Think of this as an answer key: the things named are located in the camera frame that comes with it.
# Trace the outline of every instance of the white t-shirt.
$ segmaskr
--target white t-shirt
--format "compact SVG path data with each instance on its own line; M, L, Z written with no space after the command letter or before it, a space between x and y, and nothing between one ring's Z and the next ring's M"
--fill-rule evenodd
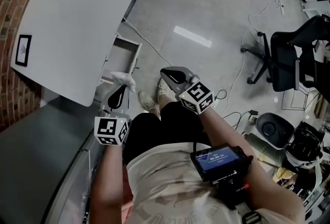
M127 165L134 196L127 224L242 223L236 210L214 198L215 189L203 182L190 160L192 143L160 145ZM197 144L197 150L209 148ZM266 209L256 210L262 223L293 223Z

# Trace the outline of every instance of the person's left arm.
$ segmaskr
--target person's left arm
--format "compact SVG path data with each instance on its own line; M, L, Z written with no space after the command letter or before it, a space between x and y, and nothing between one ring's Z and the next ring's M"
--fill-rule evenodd
M107 146L91 191L91 224L121 224L122 147Z

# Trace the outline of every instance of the black shorts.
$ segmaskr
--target black shorts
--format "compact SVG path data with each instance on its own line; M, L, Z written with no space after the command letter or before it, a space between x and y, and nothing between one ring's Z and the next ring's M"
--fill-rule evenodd
M162 144L198 142L211 146L200 118L182 107L180 102L167 104L160 112L161 121L155 114L141 113L132 121L123 150L128 164L140 154Z

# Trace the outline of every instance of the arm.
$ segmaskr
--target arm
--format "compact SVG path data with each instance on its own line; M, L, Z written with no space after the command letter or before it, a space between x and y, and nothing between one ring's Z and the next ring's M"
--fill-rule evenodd
M212 108L205 110L200 119L212 146L228 143L231 146L240 146L247 156L254 156L251 169L245 178L250 186L251 206L254 209L268 209L296 223L303 223L305 209L301 199L295 193L277 185L266 174L249 143Z
M107 146L91 191L91 224L121 224L122 147Z

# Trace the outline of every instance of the person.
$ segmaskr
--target person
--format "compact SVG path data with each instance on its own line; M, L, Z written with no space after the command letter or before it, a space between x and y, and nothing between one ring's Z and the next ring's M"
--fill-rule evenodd
M262 223L304 222L301 199L273 182L238 132L212 108L197 116L169 98L168 92L161 79L159 107L147 92L139 93L148 113L132 121L123 150L134 196L133 212L126 223L242 223L242 216L216 198L215 188L202 181L192 164L195 139L197 150L228 143L254 156L245 177L250 186L247 203L262 217ZM108 146L92 187L91 224L121 223L122 186L122 148Z

